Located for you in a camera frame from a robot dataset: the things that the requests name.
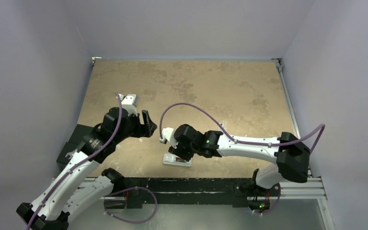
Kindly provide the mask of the white remote control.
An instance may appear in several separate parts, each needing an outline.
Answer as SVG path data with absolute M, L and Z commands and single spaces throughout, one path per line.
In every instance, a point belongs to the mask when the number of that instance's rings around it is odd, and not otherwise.
M 177 157 L 174 154 L 165 153 L 162 159 L 162 163 L 166 165 L 174 165 L 174 166 L 183 166 L 183 167 L 190 167 L 192 161 L 186 161 L 180 157 Z

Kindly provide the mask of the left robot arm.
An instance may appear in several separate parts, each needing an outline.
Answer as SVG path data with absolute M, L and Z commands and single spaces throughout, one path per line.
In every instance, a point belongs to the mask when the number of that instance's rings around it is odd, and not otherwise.
M 149 138 L 157 125 L 150 119 L 147 110 L 142 111 L 143 123 L 138 114 L 125 106 L 114 107 L 105 114 L 103 122 L 88 133 L 72 152 L 67 166 L 54 182 L 33 202 L 21 203 L 17 214 L 26 223 L 28 230 L 66 230 L 84 210 L 104 196 L 120 194 L 134 198 L 149 189 L 130 182 L 118 171 L 108 168 L 93 183 L 78 191 L 86 177 L 110 154 L 117 144 L 133 138 Z

